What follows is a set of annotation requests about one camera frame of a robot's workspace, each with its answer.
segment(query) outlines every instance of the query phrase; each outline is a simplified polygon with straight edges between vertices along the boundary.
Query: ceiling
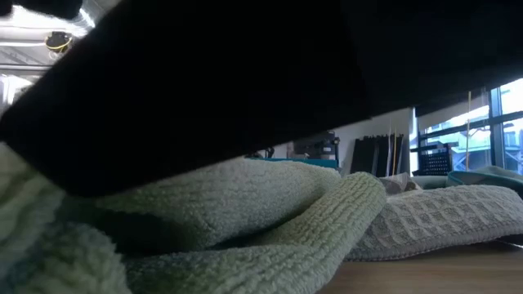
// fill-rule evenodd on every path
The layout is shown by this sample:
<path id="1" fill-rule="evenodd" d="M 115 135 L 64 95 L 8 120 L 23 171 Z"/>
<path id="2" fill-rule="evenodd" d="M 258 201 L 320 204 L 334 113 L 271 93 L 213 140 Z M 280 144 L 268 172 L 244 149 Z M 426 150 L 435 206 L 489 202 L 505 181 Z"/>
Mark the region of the ceiling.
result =
<path id="1" fill-rule="evenodd" d="M 118 2 L 86 0 L 73 20 L 59 20 L 15 7 L 13 16 L 0 19 L 0 65 L 52 65 L 57 56 L 43 43 L 51 31 L 67 31 L 81 38 Z"/>

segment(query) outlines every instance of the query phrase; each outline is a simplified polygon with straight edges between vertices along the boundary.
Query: terry cloth towel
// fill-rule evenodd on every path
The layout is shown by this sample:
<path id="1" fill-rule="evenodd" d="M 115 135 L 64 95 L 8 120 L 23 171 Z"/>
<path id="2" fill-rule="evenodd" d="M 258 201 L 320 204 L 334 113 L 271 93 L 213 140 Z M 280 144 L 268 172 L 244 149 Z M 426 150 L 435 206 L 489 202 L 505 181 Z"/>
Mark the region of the terry cloth towel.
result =
<path id="1" fill-rule="evenodd" d="M 130 293 L 109 238 L 52 224 L 63 192 L 0 145 L 0 293 Z"/>
<path id="2" fill-rule="evenodd" d="M 162 220 L 155 225 L 163 232 L 155 240 L 157 252 L 194 251 L 281 225 L 340 180 L 331 168 L 239 158 L 100 198 L 96 205 Z M 135 226 L 127 239 L 150 244 L 146 230 Z"/>
<path id="3" fill-rule="evenodd" d="M 395 260 L 511 234 L 523 234 L 523 201 L 511 189 L 463 185 L 410 191 L 387 198 L 346 259 Z"/>
<path id="4" fill-rule="evenodd" d="M 250 247 L 129 261 L 129 287 L 135 294 L 314 293 L 384 204 L 379 180 L 356 173 Z"/>

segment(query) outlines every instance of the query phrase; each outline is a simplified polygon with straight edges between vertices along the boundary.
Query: window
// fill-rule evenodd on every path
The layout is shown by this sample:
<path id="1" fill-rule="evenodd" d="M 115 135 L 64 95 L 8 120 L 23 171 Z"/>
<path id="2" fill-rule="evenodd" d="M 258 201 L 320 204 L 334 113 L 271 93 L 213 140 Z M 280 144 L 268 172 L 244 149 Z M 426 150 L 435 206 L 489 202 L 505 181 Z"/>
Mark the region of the window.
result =
<path id="1" fill-rule="evenodd" d="M 478 109 L 474 109 L 469 114 L 462 114 L 462 115 L 453 117 L 446 122 L 438 123 L 435 126 L 429 127 L 427 129 L 427 133 L 445 130 L 450 127 L 462 126 L 467 123 L 467 120 L 469 118 L 471 119 L 471 123 L 480 121 L 482 119 L 489 118 L 489 106 L 488 105 L 481 106 Z"/>
<path id="2" fill-rule="evenodd" d="M 412 126 L 412 130 L 410 130 L 409 132 L 409 147 L 411 149 L 414 149 L 418 147 L 418 119 L 416 118 L 416 109 L 412 109 L 411 115 L 412 122 L 410 123 L 410 125 Z M 411 176 L 413 176 L 412 172 L 417 171 L 419 169 L 417 152 L 410 153 L 409 163 Z"/>
<path id="3" fill-rule="evenodd" d="M 523 175 L 523 78 L 487 95 L 488 105 L 422 130 L 419 145 L 449 144 L 455 171 L 466 170 L 468 151 L 469 170 L 495 165 Z"/>
<path id="4" fill-rule="evenodd" d="M 499 88 L 502 114 L 523 110 L 523 78 Z"/>
<path id="5" fill-rule="evenodd" d="M 523 118 L 503 123 L 505 168 L 523 175 Z"/>
<path id="6" fill-rule="evenodd" d="M 449 143 L 452 165 L 455 171 L 465 171 L 467 154 L 467 130 L 427 139 L 427 145 Z M 469 131 L 468 167 L 470 170 L 492 165 L 490 157 L 490 127 L 480 127 Z"/>

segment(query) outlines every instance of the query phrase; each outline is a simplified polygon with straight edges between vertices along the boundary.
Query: black object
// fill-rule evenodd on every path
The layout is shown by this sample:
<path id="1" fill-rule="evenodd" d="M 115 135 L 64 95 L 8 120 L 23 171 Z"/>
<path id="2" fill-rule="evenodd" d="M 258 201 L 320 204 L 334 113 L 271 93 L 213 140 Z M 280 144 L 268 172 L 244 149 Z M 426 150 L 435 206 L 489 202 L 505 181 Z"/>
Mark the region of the black object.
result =
<path id="1" fill-rule="evenodd" d="M 449 144 L 424 146 L 411 149 L 410 152 L 418 152 L 419 169 L 413 171 L 415 176 L 447 176 L 453 169 Z"/>
<path id="2" fill-rule="evenodd" d="M 1 0 L 0 16 L 11 13 L 13 3 L 33 11 L 69 20 L 78 15 L 82 6 L 82 0 L 15 0 L 14 2 L 12 0 Z"/>
<path id="3" fill-rule="evenodd" d="M 368 172 L 377 177 L 384 177 L 405 172 L 406 168 L 401 166 L 404 156 L 403 139 L 401 134 L 396 137 L 396 169 L 394 166 L 394 136 L 365 136 L 363 139 L 356 139 L 351 173 Z M 390 162 L 388 162 L 389 145 L 391 146 Z"/>
<path id="4" fill-rule="evenodd" d="M 0 136 L 70 193 L 110 194 L 515 80 L 521 5 L 123 0 L 4 114 Z M 155 60 L 143 36 L 176 46 Z M 258 107 L 267 98 L 277 106 Z M 220 144 L 189 155 L 202 133 Z"/>
<path id="5" fill-rule="evenodd" d="M 47 49 L 55 53 L 66 53 L 73 43 L 73 35 L 65 32 L 52 32 L 46 38 Z"/>
<path id="6" fill-rule="evenodd" d="M 331 140 L 330 144 L 332 146 L 334 146 L 334 157 L 336 158 L 336 166 L 339 167 L 340 166 L 340 149 L 339 149 L 340 138 L 334 137 L 334 140 Z"/>
<path id="7" fill-rule="evenodd" d="M 322 155 L 336 155 L 335 143 L 339 142 L 333 131 L 322 131 L 314 136 L 295 140 L 294 153 L 307 154 L 310 159 L 324 159 Z"/>
<path id="8" fill-rule="evenodd" d="M 482 95 L 482 89 L 471 90 L 472 99 Z M 455 93 L 452 95 L 445 95 L 439 99 L 429 100 L 416 106 L 416 116 L 421 117 L 423 115 L 435 112 L 440 109 L 456 105 L 458 103 L 468 102 L 468 91 Z"/>
<path id="9" fill-rule="evenodd" d="M 272 156 L 275 154 L 275 149 L 273 147 L 269 147 L 265 149 L 267 152 L 267 158 L 272 158 Z"/>
<path id="10" fill-rule="evenodd" d="M 263 156 L 258 152 L 252 152 L 250 154 L 245 155 L 245 158 L 263 158 Z"/>

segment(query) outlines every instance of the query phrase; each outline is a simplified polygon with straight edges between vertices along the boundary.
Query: glass window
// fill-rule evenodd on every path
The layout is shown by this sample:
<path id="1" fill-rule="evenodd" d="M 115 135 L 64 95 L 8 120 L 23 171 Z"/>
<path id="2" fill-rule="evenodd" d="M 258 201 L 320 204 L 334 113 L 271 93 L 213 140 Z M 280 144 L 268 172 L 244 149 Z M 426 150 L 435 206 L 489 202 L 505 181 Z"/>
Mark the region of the glass window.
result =
<path id="1" fill-rule="evenodd" d="M 427 139 L 428 145 L 449 143 L 452 149 L 452 164 L 455 171 L 466 170 L 467 131 Z M 474 170 L 492 164 L 490 157 L 490 126 L 469 131 L 468 169 Z"/>
<path id="2" fill-rule="evenodd" d="M 505 169 L 523 175 L 523 118 L 503 123 Z"/>
<path id="3" fill-rule="evenodd" d="M 489 106 L 481 106 L 478 109 L 472 110 L 470 113 L 461 114 L 449 119 L 446 122 L 438 123 L 435 126 L 429 127 L 427 130 L 425 130 L 425 132 L 430 134 L 433 131 L 441 131 L 450 127 L 462 126 L 467 123 L 469 118 L 471 119 L 471 122 L 477 122 L 479 120 L 489 118 Z"/>
<path id="4" fill-rule="evenodd" d="M 412 109 L 412 121 L 410 122 L 410 126 L 412 126 L 412 129 L 409 133 L 409 147 L 411 149 L 414 149 L 418 147 L 418 118 L 416 118 L 416 109 Z M 413 176 L 412 172 L 417 171 L 419 169 L 418 165 L 418 152 L 411 152 L 409 156 L 410 161 L 410 172 L 411 176 Z"/>
<path id="5" fill-rule="evenodd" d="M 523 111 L 523 78 L 503 85 L 499 90 L 502 114 Z"/>

